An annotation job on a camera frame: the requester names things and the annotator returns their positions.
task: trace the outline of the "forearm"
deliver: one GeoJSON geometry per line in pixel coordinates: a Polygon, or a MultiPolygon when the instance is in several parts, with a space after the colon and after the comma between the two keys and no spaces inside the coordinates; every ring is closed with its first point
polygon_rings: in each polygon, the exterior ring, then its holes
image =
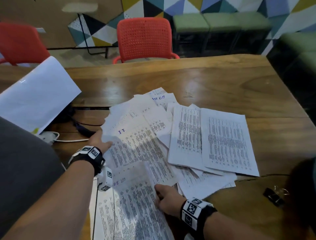
{"type": "Polygon", "coordinates": [[[78,239],[94,176],[87,161],[76,161],[12,226],[8,239],[78,239]]]}
{"type": "Polygon", "coordinates": [[[219,212],[207,218],[203,233],[205,240],[271,240],[246,224],[236,222],[219,212]]]}

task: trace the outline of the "yellow triangle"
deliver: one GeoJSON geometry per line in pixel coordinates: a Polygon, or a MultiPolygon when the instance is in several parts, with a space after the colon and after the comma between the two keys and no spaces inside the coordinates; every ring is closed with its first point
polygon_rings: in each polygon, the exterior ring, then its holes
{"type": "Polygon", "coordinates": [[[199,11],[201,11],[203,0],[188,0],[194,7],[196,7],[199,11]]]}
{"type": "Polygon", "coordinates": [[[292,10],[293,12],[299,12],[306,8],[309,8],[315,4],[315,0],[300,0],[292,10]]]}
{"type": "Polygon", "coordinates": [[[133,6],[135,3],[139,2],[140,0],[122,0],[123,5],[123,11],[125,12],[128,10],[131,6],[133,6]]]}
{"type": "Polygon", "coordinates": [[[163,17],[163,12],[159,13],[157,16],[155,17],[163,17]]]}
{"type": "Polygon", "coordinates": [[[93,37],[93,36],[92,36],[92,40],[93,40],[94,45],[95,45],[96,47],[112,46],[112,44],[110,44],[110,43],[108,43],[108,42],[105,42],[105,41],[103,41],[103,40],[101,40],[101,39],[99,39],[99,38],[93,37]]]}

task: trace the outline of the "hand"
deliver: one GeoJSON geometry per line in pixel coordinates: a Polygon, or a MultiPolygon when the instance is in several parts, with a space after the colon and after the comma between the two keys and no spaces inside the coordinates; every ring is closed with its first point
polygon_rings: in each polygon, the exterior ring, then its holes
{"type": "Polygon", "coordinates": [[[102,142],[101,136],[102,136],[102,130],[98,130],[95,134],[93,134],[89,138],[88,145],[99,148],[102,154],[104,154],[112,146],[112,142],[102,142]]]}
{"type": "Polygon", "coordinates": [[[160,200],[158,195],[156,196],[156,207],[168,215],[180,218],[181,206],[186,198],[181,196],[174,187],[167,185],[156,184],[155,190],[163,198],[160,200]]]}

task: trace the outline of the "geometric patterned wall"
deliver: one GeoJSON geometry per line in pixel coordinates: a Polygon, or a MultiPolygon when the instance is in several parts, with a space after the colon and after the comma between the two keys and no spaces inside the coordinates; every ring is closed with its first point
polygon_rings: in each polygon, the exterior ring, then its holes
{"type": "MultiPolygon", "coordinates": [[[[164,17],[184,13],[258,11],[269,18],[272,30],[262,48],[267,54],[281,34],[316,31],[316,0],[122,0],[123,13],[108,23],[80,15],[89,47],[117,46],[116,27],[120,20],[133,17],[164,17]]],[[[78,47],[85,47],[77,18],[68,25],[78,47]]]]}

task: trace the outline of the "green cushion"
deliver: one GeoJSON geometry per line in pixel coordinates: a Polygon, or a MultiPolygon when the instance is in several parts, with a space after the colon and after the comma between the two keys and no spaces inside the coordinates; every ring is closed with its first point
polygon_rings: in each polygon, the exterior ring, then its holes
{"type": "Polygon", "coordinates": [[[209,31],[209,26],[200,13],[175,15],[173,16],[173,22],[177,33],[209,31]]]}
{"type": "Polygon", "coordinates": [[[267,30],[272,26],[267,18],[258,12],[236,12],[232,14],[241,26],[242,30],[267,30]]]}
{"type": "Polygon", "coordinates": [[[285,33],[280,39],[297,53],[316,51],[316,32],[285,33]]]}
{"type": "Polygon", "coordinates": [[[298,58],[316,74],[316,52],[304,52],[298,58]]]}
{"type": "Polygon", "coordinates": [[[241,26],[230,13],[204,13],[210,32],[239,31],[241,26]]]}

